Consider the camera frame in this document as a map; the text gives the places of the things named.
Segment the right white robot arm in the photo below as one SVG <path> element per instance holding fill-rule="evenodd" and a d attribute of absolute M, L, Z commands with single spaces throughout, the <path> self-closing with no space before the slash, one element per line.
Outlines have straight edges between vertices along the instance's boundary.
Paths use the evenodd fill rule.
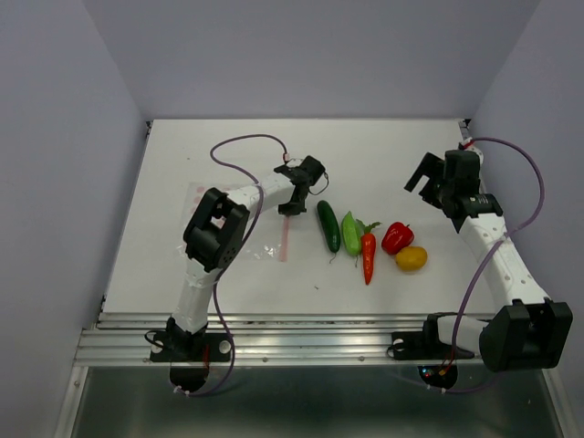
<path fill-rule="evenodd" d="M 466 242 L 479 266 L 463 301 L 484 279 L 497 307 L 483 321 L 457 313 L 428 316 L 420 334 L 422 350 L 440 356 L 449 350 L 454 362 L 461 353 L 479 356 L 492 372 L 552 369 L 561 358 L 573 314 L 565 302 L 554 301 L 529 272 L 506 227 L 503 210 L 490 193 L 480 193 L 478 153 L 450 150 L 443 157 L 426 153 L 405 189 L 427 180 L 422 199 L 441 210 Z"/>

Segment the red bell pepper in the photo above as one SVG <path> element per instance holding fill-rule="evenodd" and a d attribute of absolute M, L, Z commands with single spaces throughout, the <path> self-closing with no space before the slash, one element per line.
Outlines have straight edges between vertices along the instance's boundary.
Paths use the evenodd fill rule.
<path fill-rule="evenodd" d="M 381 248 L 389 255 L 397 255 L 414 240 L 414 233 L 408 224 L 395 222 L 391 224 L 381 242 Z"/>

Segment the aluminium rail frame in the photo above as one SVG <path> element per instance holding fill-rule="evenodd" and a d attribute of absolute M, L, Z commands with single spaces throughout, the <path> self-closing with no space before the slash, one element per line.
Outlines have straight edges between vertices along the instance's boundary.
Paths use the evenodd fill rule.
<path fill-rule="evenodd" d="M 423 155 L 463 138 L 450 120 L 155 120 L 98 321 L 80 336 L 59 437 L 576 437 L 555 370 L 494 374 L 480 358 L 452 367 L 442 391 L 397 360 L 432 313 L 443 336 L 478 262 L 508 221 L 474 220 L 461 231 L 407 193 Z M 274 176 L 280 145 L 312 155 L 329 180 L 318 189 L 338 214 L 412 224 L 430 260 L 403 274 L 386 255 L 370 286 L 345 255 L 326 250 L 315 214 L 276 211 L 291 186 Z M 269 189 L 270 208 L 221 280 L 223 318 L 205 304 L 207 335 L 231 332 L 232 349 L 168 360 L 144 334 L 162 331 L 201 269 L 184 254 L 183 228 L 205 187 L 244 193 L 246 168 Z"/>

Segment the orange carrot with leaves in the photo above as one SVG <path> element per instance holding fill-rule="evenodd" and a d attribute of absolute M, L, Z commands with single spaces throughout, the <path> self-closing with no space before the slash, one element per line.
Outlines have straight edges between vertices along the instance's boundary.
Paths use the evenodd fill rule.
<path fill-rule="evenodd" d="M 372 280 L 374 272 L 374 258 L 377 248 L 377 240 L 372 232 L 381 225 L 381 222 L 364 224 L 360 219 L 356 220 L 360 229 L 362 270 L 365 284 L 368 286 Z"/>

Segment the yellow lemon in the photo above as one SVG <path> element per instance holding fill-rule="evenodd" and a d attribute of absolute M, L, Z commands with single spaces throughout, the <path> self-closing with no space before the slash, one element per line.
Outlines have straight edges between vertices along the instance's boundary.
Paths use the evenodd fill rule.
<path fill-rule="evenodd" d="M 403 272 L 420 270 L 426 265 L 427 260 L 428 254 L 420 246 L 405 246 L 395 256 L 395 263 Z"/>

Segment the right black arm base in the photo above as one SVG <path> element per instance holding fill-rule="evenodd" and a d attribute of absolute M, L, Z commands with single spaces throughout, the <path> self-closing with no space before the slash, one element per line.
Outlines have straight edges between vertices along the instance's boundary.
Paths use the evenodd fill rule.
<path fill-rule="evenodd" d="M 386 355 L 394 360 L 421 360 L 417 366 L 422 382 L 431 388 L 449 391 L 458 380 L 458 369 L 451 361 L 452 346 L 439 340 L 440 314 L 432 314 L 418 331 L 391 333 Z"/>

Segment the dark green cucumber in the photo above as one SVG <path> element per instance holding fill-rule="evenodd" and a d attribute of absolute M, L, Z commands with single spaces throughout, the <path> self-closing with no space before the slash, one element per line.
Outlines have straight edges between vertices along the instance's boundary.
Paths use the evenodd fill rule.
<path fill-rule="evenodd" d="M 333 261 L 341 247 L 339 222 L 331 205 L 324 200 L 317 203 L 317 215 L 327 248 L 333 254 Z"/>

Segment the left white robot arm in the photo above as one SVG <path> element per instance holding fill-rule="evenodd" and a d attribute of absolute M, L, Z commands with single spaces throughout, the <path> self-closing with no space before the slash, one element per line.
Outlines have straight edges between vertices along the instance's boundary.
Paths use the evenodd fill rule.
<path fill-rule="evenodd" d="M 207 325 L 214 287 L 245 245 L 246 233 L 259 215 L 272 208 L 285 216 L 304 213 L 310 188 L 325 172 L 320 161 L 307 156 L 298 166 L 283 164 L 263 180 L 239 189 L 206 191 L 183 232 L 186 278 L 172 313 L 179 330 L 171 344 L 182 359 L 202 352 L 198 332 Z"/>

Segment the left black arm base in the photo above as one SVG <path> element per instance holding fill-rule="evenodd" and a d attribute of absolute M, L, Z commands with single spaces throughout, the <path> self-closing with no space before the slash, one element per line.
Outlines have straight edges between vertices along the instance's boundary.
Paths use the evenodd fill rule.
<path fill-rule="evenodd" d="M 206 332 L 204 325 L 196 333 L 184 331 L 173 318 L 165 329 L 151 329 L 144 335 L 150 345 L 149 361 L 169 364 L 169 381 L 173 391 L 185 397 L 205 397 L 219 392 L 235 365 L 234 337 L 227 327 L 225 333 Z M 211 385 L 211 365 L 227 364 L 225 375 Z"/>

